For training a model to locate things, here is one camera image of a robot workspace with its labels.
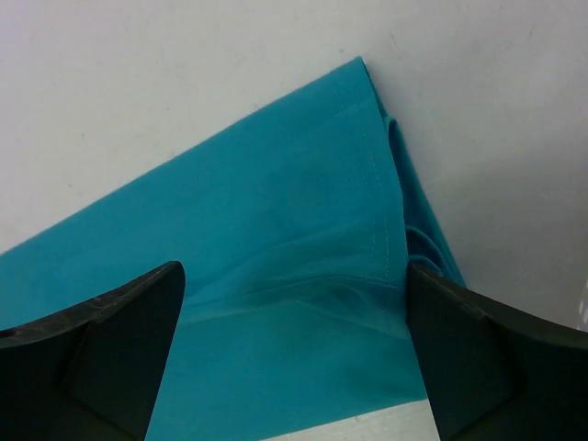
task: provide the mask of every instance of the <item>stitching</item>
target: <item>stitching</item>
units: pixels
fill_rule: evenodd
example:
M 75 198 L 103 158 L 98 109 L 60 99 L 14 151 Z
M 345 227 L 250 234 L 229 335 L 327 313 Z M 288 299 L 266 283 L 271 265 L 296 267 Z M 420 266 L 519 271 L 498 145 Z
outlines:
M 341 99 L 341 95 L 339 95 L 339 88 L 337 87 L 337 84 L 334 84 L 334 92 L 337 95 L 337 99 L 339 100 L 339 105 L 341 106 L 341 110 L 342 110 L 342 114 L 343 114 L 343 118 L 345 118 L 345 121 L 347 122 L 346 126 L 347 126 L 347 130 L 349 131 L 349 135 L 351 136 L 351 144 L 353 146 L 353 151 L 356 154 L 356 160 L 357 160 L 357 168 L 359 168 L 359 173 L 361 173 L 361 177 L 364 180 L 364 184 L 366 185 L 366 189 L 367 189 L 367 195 L 369 196 L 369 204 L 371 205 L 373 212 L 374 212 L 374 226 L 372 228 L 372 244 L 371 244 L 371 257 L 370 257 L 370 261 L 369 261 L 369 267 L 366 268 L 366 274 L 365 274 L 365 279 L 368 280 L 368 270 L 374 265 L 374 259 L 376 257 L 376 217 L 377 217 L 377 212 L 376 212 L 376 204 L 374 203 L 374 197 L 371 194 L 371 188 L 368 184 L 368 179 L 366 178 L 366 173 L 364 172 L 364 167 L 361 164 L 361 156 L 359 156 L 359 153 L 357 151 L 357 146 L 356 146 L 356 140 L 354 139 L 353 136 L 353 132 L 351 131 L 350 127 L 351 124 L 349 123 L 349 119 L 347 118 L 347 115 L 345 114 L 345 105 L 343 104 L 343 100 Z M 388 279 L 388 269 L 386 269 L 386 276 L 384 277 L 384 280 Z
M 382 181 L 379 178 L 378 167 L 376 166 L 376 161 L 374 159 L 374 153 L 372 152 L 372 145 L 373 143 L 368 138 L 366 134 L 365 128 L 362 126 L 362 131 L 364 134 L 364 138 L 366 138 L 367 143 L 369 144 L 369 156 L 371 157 L 371 163 L 374 165 L 374 171 L 376 172 L 376 178 L 378 179 L 379 191 L 384 199 L 384 232 L 386 233 L 386 270 L 384 273 L 384 280 L 388 280 L 388 273 L 390 271 L 390 236 L 388 233 L 388 208 L 387 200 L 386 200 L 386 193 L 384 192 L 384 186 L 382 185 Z

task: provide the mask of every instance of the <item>turquoise shirt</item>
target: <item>turquoise shirt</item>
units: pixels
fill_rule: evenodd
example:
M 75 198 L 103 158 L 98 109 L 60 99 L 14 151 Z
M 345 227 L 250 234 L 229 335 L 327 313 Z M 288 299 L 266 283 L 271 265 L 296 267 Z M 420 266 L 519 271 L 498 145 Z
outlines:
M 424 398 L 406 266 L 463 283 L 360 59 L 0 256 L 0 329 L 169 260 L 187 287 L 153 441 L 260 439 Z

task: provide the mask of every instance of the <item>seam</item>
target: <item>seam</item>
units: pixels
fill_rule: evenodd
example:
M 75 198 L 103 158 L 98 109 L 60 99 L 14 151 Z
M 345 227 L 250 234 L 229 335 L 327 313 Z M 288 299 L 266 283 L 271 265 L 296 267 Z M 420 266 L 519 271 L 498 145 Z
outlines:
M 359 169 L 359 173 L 361 174 L 361 177 L 364 180 L 364 184 L 367 189 L 367 195 L 369 197 L 369 205 L 372 207 L 372 211 L 373 211 L 371 257 L 369 260 L 369 267 L 366 268 L 366 274 L 364 275 L 365 280 L 368 280 L 368 270 L 374 265 L 374 259 L 376 258 L 376 227 L 377 227 L 377 224 L 376 224 L 376 217 L 377 217 L 376 204 L 374 203 L 374 197 L 372 195 L 372 191 L 371 191 L 370 185 L 368 183 L 368 179 L 366 178 L 366 172 L 364 171 L 364 167 L 361 164 L 361 156 L 359 155 L 359 152 L 357 150 L 356 140 L 353 136 L 353 132 L 350 129 L 351 124 L 349 123 L 349 118 L 345 114 L 345 105 L 343 104 L 343 99 L 341 98 L 341 95 L 339 94 L 339 88 L 337 87 L 337 84 L 335 82 L 334 82 L 334 92 L 337 95 L 337 99 L 339 100 L 339 106 L 341 107 L 341 110 L 342 110 L 341 113 L 343 115 L 343 118 L 345 118 L 345 121 L 346 121 L 345 125 L 347 127 L 347 131 L 349 131 L 351 145 L 353 147 L 354 154 L 356 155 L 357 168 Z
M 368 150 L 369 150 L 369 157 L 371 158 L 371 163 L 374 166 L 374 171 L 376 172 L 376 178 L 378 179 L 378 185 L 379 185 L 379 191 L 382 195 L 382 199 L 384 202 L 384 232 L 386 234 L 386 269 L 385 269 L 385 273 L 384 273 L 384 280 L 388 280 L 388 273 L 390 271 L 390 236 L 389 236 L 389 232 L 388 232 L 388 201 L 386 200 L 386 193 L 384 192 L 384 186 L 382 185 L 382 181 L 379 178 L 379 173 L 378 173 L 378 167 L 376 166 L 376 160 L 374 159 L 374 153 L 372 152 L 372 145 L 373 143 L 371 142 L 371 140 L 369 139 L 369 137 L 366 134 L 366 130 L 365 128 L 362 126 L 361 128 L 363 134 L 364 134 L 364 138 L 367 141 L 368 144 Z

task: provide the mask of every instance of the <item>white surface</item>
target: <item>white surface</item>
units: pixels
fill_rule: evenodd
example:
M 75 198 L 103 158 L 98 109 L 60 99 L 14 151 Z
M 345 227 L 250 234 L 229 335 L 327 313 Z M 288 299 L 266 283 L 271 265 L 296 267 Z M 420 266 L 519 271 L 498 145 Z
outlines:
M 439 441 L 430 412 L 428 401 L 410 402 L 267 441 Z
M 362 55 L 470 286 L 575 326 L 587 16 L 584 0 L 3 0 L 0 251 Z

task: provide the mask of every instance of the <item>teal fabric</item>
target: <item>teal fabric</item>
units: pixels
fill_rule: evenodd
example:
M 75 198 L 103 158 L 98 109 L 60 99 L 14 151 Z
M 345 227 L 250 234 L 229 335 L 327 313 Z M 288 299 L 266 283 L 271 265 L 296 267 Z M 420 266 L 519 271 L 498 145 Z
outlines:
M 425 397 L 411 259 L 463 283 L 356 59 L 0 256 L 0 329 L 179 260 L 147 438 L 260 439 Z

